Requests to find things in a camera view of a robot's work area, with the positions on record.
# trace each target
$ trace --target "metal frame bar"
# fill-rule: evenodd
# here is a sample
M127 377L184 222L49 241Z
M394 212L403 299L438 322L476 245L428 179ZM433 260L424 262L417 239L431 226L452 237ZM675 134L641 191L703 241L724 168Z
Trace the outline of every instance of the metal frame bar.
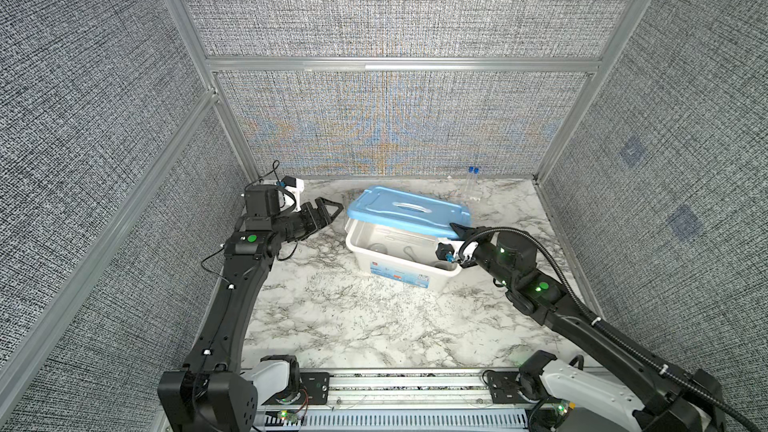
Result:
M350 175L350 176L304 176L304 180L409 180L409 179L441 179L441 180L464 180L464 177L460 175L466 172L458 172L456 176L370 176L370 175ZM519 175L498 175L491 174L483 175L481 179L486 178L515 178L520 180L532 180L533 174L519 174Z
M235 157L237 157L237 160L248 179L255 180L259 176L259 169L256 166L254 154L248 147L248 142L243 134L243 130L240 128L240 124L232 113L232 108L226 100L220 84L216 81L216 77L207 67L205 47L200 38L200 34L197 33L197 27L192 21L186 3L184 0L163 1L168 8L168 12L174 18L181 39L187 46L187 51L189 51L190 58L200 76L200 80L206 88L213 87L216 89L216 94L220 98L220 101L216 104L216 113L218 113L219 121L226 133L227 139L230 141Z
M549 200L544 194L544 190L542 190L541 186L536 181L534 181L533 188L536 191L538 200L542 204L544 213L547 214L549 225L552 226L552 230L554 231L554 236L563 249L565 261L571 266L571 272L574 275L576 285L578 285L581 295L584 297L584 302L592 309L592 312L604 317L603 309L598 302L598 298L594 294L589 279L587 279L587 275L584 273L584 269L581 267L581 263L576 257L576 251L574 250L573 245L571 245L571 241L568 240L568 236L565 234L565 229L563 229L557 216L552 212L552 206L550 206Z
M576 102L574 102L571 111L568 112L554 138L550 143L542 161L539 163L536 173L537 179L543 183L547 180L549 173L554 165L560 159L566 145L571 141L571 137L578 128L579 123L589 110L592 101L600 92L600 88L608 78L610 70L613 68L617 59L621 55L624 46L627 45L630 36L643 18L648 5L652 0L630 0L624 9L624 14L614 28L608 43L606 44L602 63L599 70L585 84L579 93Z
M537 57L268 57L210 56L211 72L224 70L301 70L305 72L373 72L439 70L482 72L598 72L600 59Z
M0 428L90 295L91 289L109 266L112 257L130 234L215 101L216 94L213 89L200 96L192 111L168 139L165 148L155 157L152 165L130 191L70 278L16 347L5 367L0 370Z

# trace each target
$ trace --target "box label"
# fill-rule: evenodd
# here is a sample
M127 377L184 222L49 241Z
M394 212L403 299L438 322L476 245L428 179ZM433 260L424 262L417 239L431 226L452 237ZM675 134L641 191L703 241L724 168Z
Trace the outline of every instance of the box label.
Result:
M380 265L378 262L371 262L371 273L382 277L391 278L410 285L421 288L429 287L429 276L424 274L414 274L412 272L403 272L394 268Z

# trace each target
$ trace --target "black bracket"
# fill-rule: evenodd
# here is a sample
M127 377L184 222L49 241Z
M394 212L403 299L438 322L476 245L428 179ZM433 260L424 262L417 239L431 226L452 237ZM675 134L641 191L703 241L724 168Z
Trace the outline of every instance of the black bracket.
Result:
M302 372L301 385L310 396L310 405L328 404L328 384L331 374L327 372Z
M328 374L327 372L302 372L299 395L296 396L290 404L279 401L277 399L278 394L270 397L264 404L283 405L286 410L293 410L300 408L304 403L306 396L309 395L309 405L325 405L328 403L328 385L330 383L330 378L331 374Z
M517 372L497 372L495 370L483 372L482 379L488 385L494 404L519 404L523 402L518 393L520 387L515 381L517 376Z

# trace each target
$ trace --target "white marble surface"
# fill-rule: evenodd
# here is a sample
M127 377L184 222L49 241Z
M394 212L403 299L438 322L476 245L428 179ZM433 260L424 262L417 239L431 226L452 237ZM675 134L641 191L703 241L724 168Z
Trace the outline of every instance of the white marble surface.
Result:
M348 203L384 185L456 202L462 180L307 181L302 202ZM539 238L570 275L529 180L481 181L470 207L474 226L515 226ZM580 350L517 312L480 267L465 269L442 293L361 271L344 243L342 214L275 262L246 332L243 367L264 355L294 354L302 368L511 367L535 350L570 360ZM283 248L288 254L293 245ZM538 266L552 273L541 254Z

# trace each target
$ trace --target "gray fabric wall panel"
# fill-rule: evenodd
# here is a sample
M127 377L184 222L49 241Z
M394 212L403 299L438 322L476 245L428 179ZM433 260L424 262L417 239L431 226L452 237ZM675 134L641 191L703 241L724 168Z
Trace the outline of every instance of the gray fabric wall panel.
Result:
M599 56L628 0L186 0L208 52Z
M199 260L231 233L245 183L212 111L4 432L148 430L160 374L184 360L216 283Z
M763 427L767 17L654 0L543 184L608 318Z
M202 92L162 0L0 0L0 367Z
M578 72L221 72L259 163L300 175L533 174Z

